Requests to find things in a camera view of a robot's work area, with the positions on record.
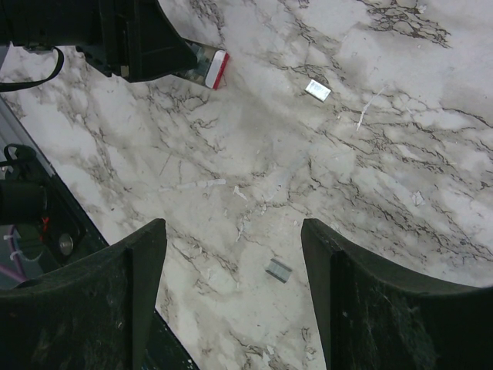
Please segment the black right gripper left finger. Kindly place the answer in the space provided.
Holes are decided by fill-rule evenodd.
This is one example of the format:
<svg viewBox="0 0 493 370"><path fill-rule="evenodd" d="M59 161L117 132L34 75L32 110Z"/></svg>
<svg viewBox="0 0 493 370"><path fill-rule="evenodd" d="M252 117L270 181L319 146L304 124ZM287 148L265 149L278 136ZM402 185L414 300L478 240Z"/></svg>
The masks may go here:
<svg viewBox="0 0 493 370"><path fill-rule="evenodd" d="M3 369L139 369L166 255L166 222L1 292Z"/></svg>

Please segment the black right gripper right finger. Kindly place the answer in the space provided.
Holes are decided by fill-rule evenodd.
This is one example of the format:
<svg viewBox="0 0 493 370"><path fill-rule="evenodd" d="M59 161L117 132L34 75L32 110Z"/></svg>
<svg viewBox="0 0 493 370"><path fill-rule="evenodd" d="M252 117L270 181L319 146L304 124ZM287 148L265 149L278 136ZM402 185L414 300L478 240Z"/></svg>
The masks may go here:
<svg viewBox="0 0 493 370"><path fill-rule="evenodd" d="M306 219L301 243L329 369L490 369L492 290L402 267Z"/></svg>

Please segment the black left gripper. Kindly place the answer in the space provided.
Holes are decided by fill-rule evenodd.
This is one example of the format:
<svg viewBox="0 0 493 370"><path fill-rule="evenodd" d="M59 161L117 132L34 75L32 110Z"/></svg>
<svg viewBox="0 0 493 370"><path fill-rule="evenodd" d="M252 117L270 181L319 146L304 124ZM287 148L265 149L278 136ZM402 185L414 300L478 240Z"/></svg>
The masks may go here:
<svg viewBox="0 0 493 370"><path fill-rule="evenodd" d="M197 67L197 57L149 1L2 1L1 45L74 46L103 75L152 81Z"/></svg>

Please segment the staple box tray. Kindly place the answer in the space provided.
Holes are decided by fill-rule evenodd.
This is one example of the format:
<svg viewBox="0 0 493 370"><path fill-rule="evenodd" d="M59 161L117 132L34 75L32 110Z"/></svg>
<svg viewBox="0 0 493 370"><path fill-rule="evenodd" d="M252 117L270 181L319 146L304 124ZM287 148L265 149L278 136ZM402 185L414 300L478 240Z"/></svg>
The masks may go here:
<svg viewBox="0 0 493 370"><path fill-rule="evenodd" d="M174 76L208 89L218 89L230 55L226 50L186 39L197 59L195 69L174 73Z"/></svg>

